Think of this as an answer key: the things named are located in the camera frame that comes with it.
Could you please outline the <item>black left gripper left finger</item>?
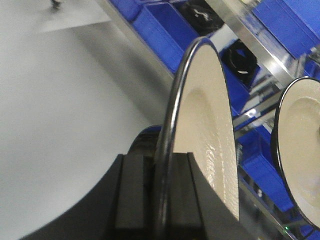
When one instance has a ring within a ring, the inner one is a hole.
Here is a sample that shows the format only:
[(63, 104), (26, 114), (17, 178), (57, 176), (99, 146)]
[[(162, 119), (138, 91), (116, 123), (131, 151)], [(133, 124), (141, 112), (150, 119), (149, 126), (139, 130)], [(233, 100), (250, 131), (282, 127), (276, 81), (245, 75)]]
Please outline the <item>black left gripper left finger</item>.
[(147, 163), (148, 159), (141, 153), (127, 154), (123, 158), (115, 217), (116, 229), (147, 228)]

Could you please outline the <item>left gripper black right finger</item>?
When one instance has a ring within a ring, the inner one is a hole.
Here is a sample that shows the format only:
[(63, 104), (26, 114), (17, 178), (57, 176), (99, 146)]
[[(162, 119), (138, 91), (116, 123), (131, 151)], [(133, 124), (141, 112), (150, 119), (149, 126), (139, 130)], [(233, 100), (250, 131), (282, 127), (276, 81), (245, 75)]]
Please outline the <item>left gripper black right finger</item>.
[(172, 155), (171, 180), (171, 225), (179, 229), (200, 229), (202, 223), (189, 159), (186, 153), (174, 153)]

